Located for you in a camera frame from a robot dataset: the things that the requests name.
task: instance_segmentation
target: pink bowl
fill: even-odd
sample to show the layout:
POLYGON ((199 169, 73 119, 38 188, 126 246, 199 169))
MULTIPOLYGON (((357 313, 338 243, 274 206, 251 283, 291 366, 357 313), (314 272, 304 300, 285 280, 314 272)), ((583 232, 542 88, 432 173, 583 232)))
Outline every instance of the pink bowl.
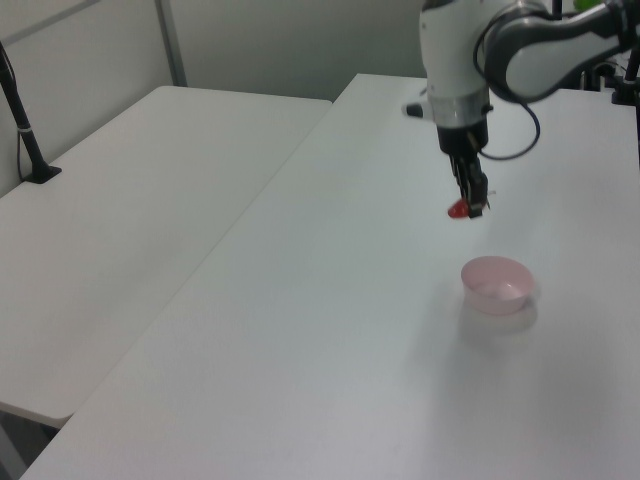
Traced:
POLYGON ((466 301, 490 315, 509 315, 520 310, 533 292, 531 272, 505 257, 478 257, 462 268, 466 301))

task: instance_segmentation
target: floor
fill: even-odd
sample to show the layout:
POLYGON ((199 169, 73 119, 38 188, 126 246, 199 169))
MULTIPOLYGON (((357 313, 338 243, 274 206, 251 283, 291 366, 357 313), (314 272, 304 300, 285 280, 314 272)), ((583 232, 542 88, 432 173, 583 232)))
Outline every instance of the floor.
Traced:
POLYGON ((56 430, 0 412, 0 480, 18 480, 56 430))

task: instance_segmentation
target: white wall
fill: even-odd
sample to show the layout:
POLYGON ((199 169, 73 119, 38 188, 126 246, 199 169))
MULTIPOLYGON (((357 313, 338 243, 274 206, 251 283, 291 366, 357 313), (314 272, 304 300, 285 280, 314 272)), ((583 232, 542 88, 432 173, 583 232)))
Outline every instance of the white wall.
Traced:
POLYGON ((0 38, 24 30, 85 3, 85 0, 0 0, 0 38))
MULTIPOLYGON (((171 84, 154 0, 102 0, 8 46, 7 53, 47 161, 155 87, 171 84)), ((15 135, 0 95, 0 196, 18 183, 15 135)))
POLYGON ((424 76, 423 0, 170 0, 192 87, 335 98, 356 73, 424 76))

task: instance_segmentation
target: red object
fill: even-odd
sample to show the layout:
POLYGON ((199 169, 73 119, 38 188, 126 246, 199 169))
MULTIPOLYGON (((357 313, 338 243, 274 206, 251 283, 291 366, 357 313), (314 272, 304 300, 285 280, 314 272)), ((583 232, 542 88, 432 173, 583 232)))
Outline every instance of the red object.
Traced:
POLYGON ((448 212, 451 218, 468 218, 469 217, 469 204, 464 198, 461 198, 456 203, 451 205, 448 212))

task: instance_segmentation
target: table surface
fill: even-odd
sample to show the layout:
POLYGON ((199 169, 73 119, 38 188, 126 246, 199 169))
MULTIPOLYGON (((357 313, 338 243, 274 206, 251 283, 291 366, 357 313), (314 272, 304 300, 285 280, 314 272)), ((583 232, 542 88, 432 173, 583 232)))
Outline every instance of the table surface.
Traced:
MULTIPOLYGON (((24 477, 635 479, 640 218, 633 109, 560 92, 525 158, 457 198, 419 79, 358 76, 24 477), (463 305, 478 255, 537 300, 463 305)), ((496 102, 492 153, 532 126, 496 102)))
POLYGON ((62 425, 330 107, 162 87, 0 200, 0 409, 62 425))

